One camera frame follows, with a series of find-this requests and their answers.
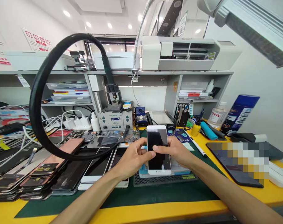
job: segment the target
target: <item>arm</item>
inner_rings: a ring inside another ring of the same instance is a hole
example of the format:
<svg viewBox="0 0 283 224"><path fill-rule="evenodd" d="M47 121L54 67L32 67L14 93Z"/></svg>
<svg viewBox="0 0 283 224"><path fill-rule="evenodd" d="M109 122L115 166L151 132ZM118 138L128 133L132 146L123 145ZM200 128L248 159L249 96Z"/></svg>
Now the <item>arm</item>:
<svg viewBox="0 0 283 224"><path fill-rule="evenodd" d="M140 149L146 143L146 138L131 143L117 165L73 201L51 223L88 223L119 182L134 175L142 164L155 157L154 151L147 152Z"/></svg>
<svg viewBox="0 0 283 224"><path fill-rule="evenodd" d="M170 154L179 164L192 170L241 223L283 223L282 216L194 156L177 138L168 137L168 144L169 147L154 146L153 150Z"/></svg>

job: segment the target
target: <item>green mat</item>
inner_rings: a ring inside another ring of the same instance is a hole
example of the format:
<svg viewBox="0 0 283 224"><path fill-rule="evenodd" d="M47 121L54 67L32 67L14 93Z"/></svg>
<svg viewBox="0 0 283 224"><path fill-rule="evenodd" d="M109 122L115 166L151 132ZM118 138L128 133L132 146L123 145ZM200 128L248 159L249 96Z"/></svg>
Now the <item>green mat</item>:
<svg viewBox="0 0 283 224"><path fill-rule="evenodd" d="M200 154L192 142L190 145L195 149L191 153L222 173L210 158L204 158ZM45 201L29 201L15 218L59 214L82 193L83 191L78 191L73 196L51 196ZM131 177L129 186L123 189L114 189L101 208L206 200L219 200L219 198L201 180L135 188L133 187L133 177Z"/></svg>

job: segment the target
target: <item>yellow bottle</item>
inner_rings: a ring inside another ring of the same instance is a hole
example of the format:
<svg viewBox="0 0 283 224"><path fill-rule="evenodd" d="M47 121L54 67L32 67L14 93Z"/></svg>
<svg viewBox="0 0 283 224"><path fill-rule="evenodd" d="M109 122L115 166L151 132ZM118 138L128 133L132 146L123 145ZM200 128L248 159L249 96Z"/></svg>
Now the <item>yellow bottle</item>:
<svg viewBox="0 0 283 224"><path fill-rule="evenodd" d="M196 137L196 136L198 136L199 132L200 132L200 121L198 120L198 121L195 123L195 125L193 125L193 127L192 127L191 135L192 135L193 137Z"/></svg>

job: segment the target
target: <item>ceiling light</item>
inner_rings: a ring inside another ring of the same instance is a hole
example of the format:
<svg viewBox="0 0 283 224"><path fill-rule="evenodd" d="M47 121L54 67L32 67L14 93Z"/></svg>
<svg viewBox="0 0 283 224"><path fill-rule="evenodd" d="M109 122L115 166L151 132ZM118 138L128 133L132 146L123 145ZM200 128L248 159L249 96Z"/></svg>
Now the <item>ceiling light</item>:
<svg viewBox="0 0 283 224"><path fill-rule="evenodd" d="M67 16L67 17L71 17L70 13L68 11L63 10L63 13Z"/></svg>

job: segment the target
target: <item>hand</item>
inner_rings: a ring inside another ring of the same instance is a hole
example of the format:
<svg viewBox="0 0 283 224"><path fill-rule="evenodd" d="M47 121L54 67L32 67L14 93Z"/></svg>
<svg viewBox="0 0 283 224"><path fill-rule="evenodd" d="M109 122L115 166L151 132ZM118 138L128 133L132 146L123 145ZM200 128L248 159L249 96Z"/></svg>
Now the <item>hand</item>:
<svg viewBox="0 0 283 224"><path fill-rule="evenodd" d="M153 150L157 153L171 155L181 166L190 169L195 156L174 136L168 136L168 145L168 147L153 146Z"/></svg>
<svg viewBox="0 0 283 224"><path fill-rule="evenodd" d="M156 156L154 151L141 150L146 143L146 138L131 143L120 161L111 169L121 181L133 176L144 163Z"/></svg>

